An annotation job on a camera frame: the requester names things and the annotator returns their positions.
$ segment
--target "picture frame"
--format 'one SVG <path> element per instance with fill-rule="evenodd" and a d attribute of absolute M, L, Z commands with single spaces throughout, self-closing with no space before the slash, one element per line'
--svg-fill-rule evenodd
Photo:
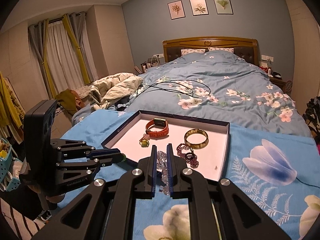
<path fill-rule="evenodd" d="M 233 9 L 230 0 L 214 0 L 217 14 L 233 14 Z"/>
<path fill-rule="evenodd" d="M 209 14 L 205 0 L 190 0 L 190 5 L 193 16 Z"/>
<path fill-rule="evenodd" d="M 168 3 L 168 8 L 171 20 L 186 17 L 181 0 Z"/>

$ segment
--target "pillow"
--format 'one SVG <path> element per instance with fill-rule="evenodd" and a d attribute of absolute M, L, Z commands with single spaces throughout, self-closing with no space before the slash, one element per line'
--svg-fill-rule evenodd
<path fill-rule="evenodd" d="M 181 56 L 186 55 L 188 53 L 197 52 L 197 53 L 204 53 L 205 49 L 182 49 Z"/>
<path fill-rule="evenodd" d="M 229 51 L 231 53 L 233 53 L 234 48 L 208 48 L 209 51 L 213 51 L 213 50 L 225 50 L 225 51 Z"/>

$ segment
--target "headboard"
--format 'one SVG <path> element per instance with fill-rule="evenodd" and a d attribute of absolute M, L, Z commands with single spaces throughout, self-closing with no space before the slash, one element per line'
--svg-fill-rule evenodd
<path fill-rule="evenodd" d="M 208 47 L 234 48 L 234 54 L 246 62 L 258 66 L 258 41 L 236 37 L 193 37 L 163 41 L 166 62 L 181 57 L 182 49 L 205 49 Z"/>

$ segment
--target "bed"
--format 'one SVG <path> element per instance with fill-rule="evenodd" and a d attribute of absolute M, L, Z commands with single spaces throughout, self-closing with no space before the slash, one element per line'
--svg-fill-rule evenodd
<path fill-rule="evenodd" d="M 302 239 L 320 213 L 320 156 L 295 102 L 256 66 L 257 41 L 198 37 L 163 45 L 167 63 L 141 75 L 142 86 L 124 112 L 95 111 L 63 138 L 102 148 L 105 138 L 139 109 L 230 122 L 226 177 L 292 239 Z M 181 49 L 210 46 L 234 48 L 234 53 L 216 50 L 181 56 Z M 194 98 L 184 93 L 186 87 L 192 87 Z M 112 165 L 97 177 L 118 179 L 129 169 L 132 166 Z M 59 207 L 81 190 L 67 193 Z M 137 201 L 133 239 L 189 239 L 187 200 L 172 200 L 158 190 L 159 185 L 152 201 Z"/>

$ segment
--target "gray curtain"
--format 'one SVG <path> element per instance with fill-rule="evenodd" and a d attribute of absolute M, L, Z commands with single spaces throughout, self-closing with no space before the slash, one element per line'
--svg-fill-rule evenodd
<path fill-rule="evenodd" d="M 84 21 L 85 21 L 85 12 L 81 13 L 72 13 L 69 16 L 70 24 L 73 29 L 73 32 L 76 36 L 76 39 L 80 45 L 81 53 L 84 59 L 85 68 L 87 69 L 87 73 L 91 82 L 93 82 L 93 76 L 91 73 L 91 69 L 89 67 L 87 55 L 83 49 L 83 30 L 84 30 Z"/>
<path fill-rule="evenodd" d="M 49 98 L 53 98 L 50 91 L 48 78 L 44 68 L 44 41 L 45 41 L 45 30 L 46 24 L 44 21 L 39 22 L 37 25 L 30 25 L 28 28 L 28 34 L 30 44 L 33 46 L 40 65 L 41 74 L 44 80 L 44 85 L 47 89 Z"/>

